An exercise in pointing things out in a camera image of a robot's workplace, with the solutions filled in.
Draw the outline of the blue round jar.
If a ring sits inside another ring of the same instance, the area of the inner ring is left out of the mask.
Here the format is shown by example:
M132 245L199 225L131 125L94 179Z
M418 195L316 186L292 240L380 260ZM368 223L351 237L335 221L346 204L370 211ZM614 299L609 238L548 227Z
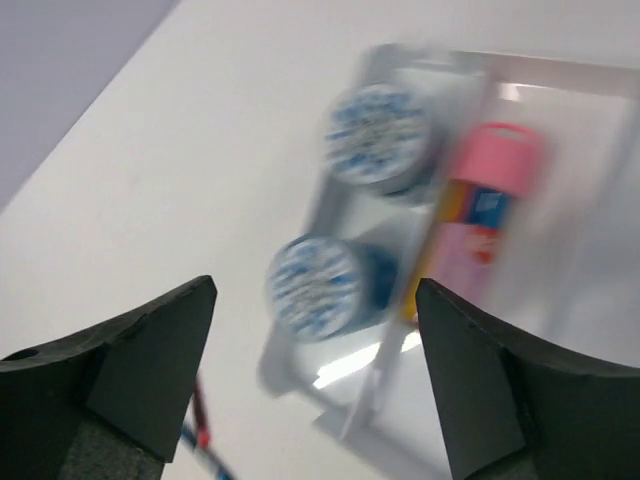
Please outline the blue round jar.
M382 246L305 235L272 258L266 297L289 337L320 342L375 322L390 303L398 266Z
M380 195L413 187L442 139L429 98L404 85L377 83L341 97L324 134L329 173Z

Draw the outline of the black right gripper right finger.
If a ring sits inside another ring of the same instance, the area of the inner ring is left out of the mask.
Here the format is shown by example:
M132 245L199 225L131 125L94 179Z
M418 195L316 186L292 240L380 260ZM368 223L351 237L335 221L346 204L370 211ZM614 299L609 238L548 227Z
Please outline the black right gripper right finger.
M548 342L432 279L416 304L453 478L638 478L638 369Z

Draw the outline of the red pen refill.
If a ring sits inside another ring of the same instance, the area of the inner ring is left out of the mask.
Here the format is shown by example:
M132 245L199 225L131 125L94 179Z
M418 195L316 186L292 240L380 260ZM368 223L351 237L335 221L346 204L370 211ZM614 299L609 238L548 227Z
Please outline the red pen refill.
M195 381L192 403L196 442L200 448L204 449L207 448L211 442L211 431L199 377L197 377Z

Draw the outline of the blue pen refill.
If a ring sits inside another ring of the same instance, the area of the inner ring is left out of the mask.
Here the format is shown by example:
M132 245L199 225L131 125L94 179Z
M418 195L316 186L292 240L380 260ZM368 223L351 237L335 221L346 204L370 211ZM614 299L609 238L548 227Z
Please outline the blue pen refill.
M197 443L196 434L190 425L184 423L181 429L181 442L190 449L195 458L215 480L235 480L235 475L224 462L209 448Z

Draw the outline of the pink cap glue stick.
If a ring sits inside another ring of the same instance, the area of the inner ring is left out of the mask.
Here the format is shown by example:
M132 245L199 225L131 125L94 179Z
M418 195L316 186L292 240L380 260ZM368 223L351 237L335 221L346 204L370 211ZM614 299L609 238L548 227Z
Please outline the pink cap glue stick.
M466 137L402 301L404 322L418 320L421 279L434 279L472 303L482 298L510 213L532 191L543 153L541 135L514 123L484 123Z

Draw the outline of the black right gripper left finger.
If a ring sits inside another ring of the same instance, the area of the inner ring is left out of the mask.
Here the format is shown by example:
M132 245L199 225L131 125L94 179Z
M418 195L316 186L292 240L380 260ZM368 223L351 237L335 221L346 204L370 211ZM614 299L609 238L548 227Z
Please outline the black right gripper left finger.
M4 479L158 479L173 461L217 290L196 277L1 361Z

